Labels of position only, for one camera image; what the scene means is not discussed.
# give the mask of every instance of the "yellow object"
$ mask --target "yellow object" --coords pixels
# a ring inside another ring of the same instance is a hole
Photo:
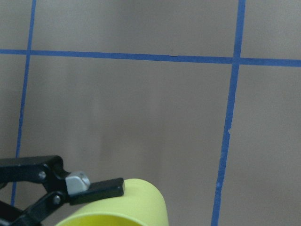
[[[125,180],[121,197],[91,202],[56,226],[168,226],[160,191],[140,179]]]

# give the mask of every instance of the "yellow plastic cup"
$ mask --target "yellow plastic cup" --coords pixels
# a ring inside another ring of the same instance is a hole
[[[168,226],[160,191],[141,179],[125,180],[125,192],[91,202],[56,226]]]

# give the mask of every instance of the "horizontal blue tape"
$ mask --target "horizontal blue tape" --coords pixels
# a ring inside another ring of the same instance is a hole
[[[27,50],[21,49],[0,49],[0,54],[17,54],[17,55],[26,55]]]
[[[134,54],[134,53],[101,53],[101,52],[75,52],[75,51],[47,51],[47,50],[32,50],[31,54],[36,56],[90,57],[90,58],[107,58],[107,59],[150,60],[150,61],[212,63],[212,64],[232,63],[231,57],[214,57],[214,56],[169,56],[169,55]]]
[[[290,59],[265,59],[265,58],[241,58],[241,65],[262,65],[262,66],[282,66],[301,67],[301,60]]]

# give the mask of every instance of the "blue grid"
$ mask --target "blue grid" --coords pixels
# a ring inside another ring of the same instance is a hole
[[[211,63],[211,64],[229,64],[232,65],[230,87],[228,93],[227,111],[224,124],[224,132],[222,138],[222,150],[220,156],[220,164],[217,175],[214,207],[212,212],[211,226],[218,226],[222,186],[225,178],[225,170],[227,164],[227,156],[229,150],[230,133],[232,126],[235,94],[238,82],[239,66],[240,65],[265,65],[265,66],[283,66],[283,67],[301,67],[301,60],[291,59],[266,59],[266,58],[243,58],[240,57],[243,28],[245,19],[246,0],[238,1],[238,13],[236,22],[236,34],[233,57],[214,57],[214,56],[169,56],[169,55],[154,55],[154,54],[132,54],[132,53],[103,53],[103,52],[77,52],[77,51],[47,51],[47,50],[32,50],[32,36],[34,28],[34,17],[36,9],[36,0],[32,0],[31,19],[28,35],[27,49],[0,49],[0,54],[26,55],[24,82],[22,90],[22,99],[20,106],[20,117],[18,127],[18,137],[16,144],[16,158],[19,157],[22,125],[24,119],[24,107],[26,100],[26,89],[28,81],[28,72],[31,56],[57,56],[57,57],[89,57],[89,58],[108,58],[108,59],[128,59],[128,60],[150,60],[150,61],[167,61],[167,62],[190,62],[190,63]],[[16,183],[13,184],[11,204],[15,203]]]

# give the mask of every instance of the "vertical blue tape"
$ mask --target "vertical blue tape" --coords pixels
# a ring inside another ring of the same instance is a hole
[[[219,220],[220,210],[221,210],[222,186],[223,186],[225,172],[226,172],[227,157],[228,157],[229,142],[230,142],[229,130],[231,129],[232,126],[235,94],[236,94],[236,87],[238,81],[240,53],[241,53],[244,20],[245,20],[245,7],[246,7],[246,0],[239,0],[236,33],[235,33],[235,44],[234,44],[234,51],[233,51],[232,72],[231,72],[230,87],[229,87],[229,94],[228,94],[225,126],[224,126],[223,138],[222,138],[220,165],[218,169],[217,182],[215,188],[211,226],[218,226],[218,220]]]
[[[16,145],[16,158],[19,157],[20,147],[21,147],[22,126],[23,126],[23,118],[24,118],[24,107],[25,107],[25,100],[26,100],[26,90],[27,90],[30,56],[31,56],[31,49],[32,49],[32,34],[33,34],[35,9],[36,9],[36,0],[32,0],[32,10],[31,10],[30,25],[29,25],[29,33],[28,33],[25,72],[24,72],[24,81],[23,81],[21,107],[20,107],[18,138],[17,138],[17,145]],[[16,182],[13,183],[13,188],[12,188],[12,192],[11,192],[10,204],[12,206],[15,205],[15,197],[16,197]]]

